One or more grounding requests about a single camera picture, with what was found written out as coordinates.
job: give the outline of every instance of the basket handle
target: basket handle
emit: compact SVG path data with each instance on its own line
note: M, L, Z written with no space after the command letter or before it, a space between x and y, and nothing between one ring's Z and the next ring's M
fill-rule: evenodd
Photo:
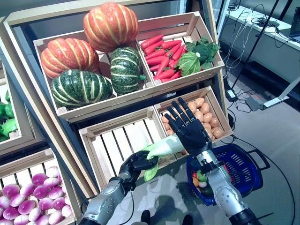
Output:
M254 149L254 150L249 151L247 153L250 154L250 153L253 153L253 152L255 152L257 155L259 155L259 157L262 159L262 161L266 165L263 168L258 168L259 171L266 170L266 169L269 169L271 167L270 164L269 164L269 162L268 162L268 160L266 159L266 157L260 151L258 151L257 149Z

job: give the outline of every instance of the pumpkin stem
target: pumpkin stem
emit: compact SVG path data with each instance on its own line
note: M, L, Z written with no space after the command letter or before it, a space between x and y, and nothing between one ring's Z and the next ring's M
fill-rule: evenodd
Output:
M146 76L140 75L140 80L141 80L141 81L146 80Z

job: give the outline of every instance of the wooden crate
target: wooden crate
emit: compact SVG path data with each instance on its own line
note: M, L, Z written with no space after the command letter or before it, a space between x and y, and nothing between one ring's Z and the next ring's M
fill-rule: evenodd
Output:
M227 137L229 135L233 134L232 129L230 128L228 124L228 120L224 116L224 113L219 105L219 102L217 101L217 98L210 86L206 88L202 88L200 90L193 91L191 93L185 94L181 96L187 103L196 100L199 97L203 97L205 99L205 102L208 103L210 106L210 112L213 114L214 117L216 117L219 120L219 124L221 129L224 131L224 135L221 138L217 138L213 140L212 142L216 142L218 140L223 139L224 137ZM167 113L167 107L172 106L171 102L177 101L177 98L173 98L167 101L164 101L162 103L156 104L154 107L157 110L160 117L162 117L165 113Z
M206 35L209 43L213 42L199 12L163 16L139 21L139 34L137 36L137 41L139 43L142 43L144 40L159 34L164 35L164 41L182 40L182 43L196 42L199 41L201 37ZM143 63L146 67L146 72L149 74L149 77L152 79L152 82L155 85L153 96L162 95L173 90L178 90L194 83L212 78L224 66L222 58L218 52L214 57L212 68L181 77L170 82L161 83L160 80L154 81L154 73L150 71L142 49L139 48L139 50L142 55Z
M153 106L86 127L79 133L100 189L118 175L123 161L131 154L166 137ZM176 159L175 155L161 159L159 168Z
M37 173L45 173L46 169L59 164L51 149L47 149L8 164L0 166L0 189L8 184L18 184L23 186L31 183L31 178ZM78 220L81 217L79 202L74 192L70 179L60 170L63 184L66 186L66 196L71 201L71 209L73 215L65 218L58 225L69 225L74 223L75 218ZM38 201L35 197L30 196L31 200ZM47 214L51 214L55 209L49 209Z
M36 123L32 121L24 102L17 95L15 87L12 85L10 78L7 76L6 70L0 61L0 98L1 102L7 104L5 100L6 92L10 96L10 102L13 107L15 121L18 129L9 134L9 139L0 142L0 156L13 152L23 147L27 147L34 143L38 143L44 139L41 131Z
M40 65L41 65L42 51L47 47L47 44L51 40L54 40L56 38L77 38L80 40L87 41L83 30L68 33L68 34L57 35L57 36L53 36L53 37L47 37L47 38L33 41ZM131 45L138 49L136 42L133 42ZM99 52L99 51L97 51L97 53L99 55L99 60L100 60L101 74L109 79L110 78L110 59L109 58L110 58L111 54L110 53L105 54L105 53ZM52 98L54 108L55 108L57 115L72 123L72 122L86 119L91 116L98 115L100 113L104 113L104 112L107 112L110 110L114 110L114 109L117 109L117 108L120 108L120 107L123 107L126 105L130 105L130 104L151 98L153 95L153 92L154 92L154 84L152 82L152 78L150 78L150 76L149 76L149 73L146 72L146 67L144 64L142 64L142 67L143 67L144 74L146 75L146 80L144 82L141 82L140 89L138 91L135 91L135 92L132 92L132 93L129 93L126 95L117 96L115 91L113 91L113 94L114 94L113 98L107 99L105 101L93 103L91 105L86 105L86 106L83 106L83 107L80 107L77 109L68 110L66 107L58 108L56 106L56 103L51 94L51 98ZM42 71L44 74L44 78L46 80L48 91L51 93L51 90L50 90L51 79L48 76L46 76L43 69L42 69Z

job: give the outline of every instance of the pumpkin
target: pumpkin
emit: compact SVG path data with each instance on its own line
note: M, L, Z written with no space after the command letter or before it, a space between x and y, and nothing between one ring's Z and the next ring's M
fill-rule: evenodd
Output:
M74 109L110 98L113 88L102 75L70 69L52 80L51 92L59 107Z
M112 87L118 95L128 94L139 89L141 61L135 48L117 48L111 56Z
M138 34L138 21L131 9L108 2L85 15L83 28L90 45L108 53L134 41Z
M43 50L41 64L46 75L53 79L68 69L98 73L99 57L86 41L57 38Z

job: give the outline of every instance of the laptop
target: laptop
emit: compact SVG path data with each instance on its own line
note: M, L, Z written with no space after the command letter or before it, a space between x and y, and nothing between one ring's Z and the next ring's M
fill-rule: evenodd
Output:
M300 7L296 7L289 38L300 43Z

